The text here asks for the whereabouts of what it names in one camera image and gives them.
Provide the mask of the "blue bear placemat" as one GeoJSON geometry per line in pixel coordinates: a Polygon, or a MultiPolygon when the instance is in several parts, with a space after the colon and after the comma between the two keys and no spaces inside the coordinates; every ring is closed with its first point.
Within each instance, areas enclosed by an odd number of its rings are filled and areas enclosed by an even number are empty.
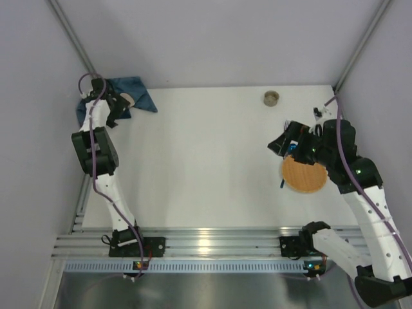
{"type": "Polygon", "coordinates": [[[120,119],[131,118],[131,108],[157,113],[157,107],[153,102],[148,90],[144,86],[140,77],[120,77],[107,80],[108,86],[119,94],[127,94],[134,104],[130,104],[129,109],[125,110],[120,119]]]}

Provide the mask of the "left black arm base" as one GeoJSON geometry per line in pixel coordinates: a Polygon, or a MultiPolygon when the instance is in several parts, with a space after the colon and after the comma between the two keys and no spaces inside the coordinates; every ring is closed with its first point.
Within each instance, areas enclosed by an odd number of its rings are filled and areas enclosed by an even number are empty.
{"type": "MultiPolygon", "coordinates": [[[[108,235],[103,235],[101,241],[109,245],[109,257],[111,258],[138,258],[140,257],[140,247],[137,242],[123,247],[115,247],[108,235]]],[[[161,258],[164,256],[166,239],[164,237],[145,237],[142,243],[143,255],[145,258],[161,258]]]]}

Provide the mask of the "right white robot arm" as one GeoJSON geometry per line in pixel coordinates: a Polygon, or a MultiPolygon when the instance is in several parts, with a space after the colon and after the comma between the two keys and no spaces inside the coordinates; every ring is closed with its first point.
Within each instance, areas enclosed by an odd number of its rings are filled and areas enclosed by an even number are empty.
{"type": "Polygon", "coordinates": [[[327,110],[314,109],[310,127],[290,121],[268,148],[299,164],[326,169],[359,224],[367,256],[323,221],[299,231],[303,252],[331,258],[353,280],[360,298],[376,308],[411,295],[411,255],[405,248],[386,202],[383,181],[374,162],[357,152],[356,130],[327,110]]]}

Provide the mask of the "small beige cup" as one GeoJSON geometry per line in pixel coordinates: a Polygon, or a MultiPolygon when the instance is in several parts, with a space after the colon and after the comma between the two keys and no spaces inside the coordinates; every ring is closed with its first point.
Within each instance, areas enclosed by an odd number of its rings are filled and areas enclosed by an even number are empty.
{"type": "Polygon", "coordinates": [[[274,107],[277,105],[279,98],[280,96],[278,92],[272,90],[266,91],[263,96],[263,103],[268,107],[274,107]]]}

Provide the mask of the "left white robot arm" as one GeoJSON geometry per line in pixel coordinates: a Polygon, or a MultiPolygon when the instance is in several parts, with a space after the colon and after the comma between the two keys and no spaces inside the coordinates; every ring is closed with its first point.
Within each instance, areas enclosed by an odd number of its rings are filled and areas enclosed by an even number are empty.
{"type": "Polygon", "coordinates": [[[107,205],[112,223],[110,246],[120,249],[137,244],[142,248],[144,239],[122,193],[117,174],[119,157],[107,131],[117,125],[129,102],[100,75],[92,78],[89,91],[80,94],[85,116],[71,141],[82,170],[91,177],[94,192],[107,205]]]}

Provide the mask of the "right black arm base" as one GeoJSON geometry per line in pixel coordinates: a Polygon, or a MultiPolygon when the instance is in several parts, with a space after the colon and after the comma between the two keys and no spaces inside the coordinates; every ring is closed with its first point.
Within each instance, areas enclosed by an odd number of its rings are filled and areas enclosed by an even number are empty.
{"type": "Polygon", "coordinates": [[[293,260],[306,257],[320,257],[321,253],[310,250],[300,239],[299,236],[279,237],[281,256],[293,260]]]}

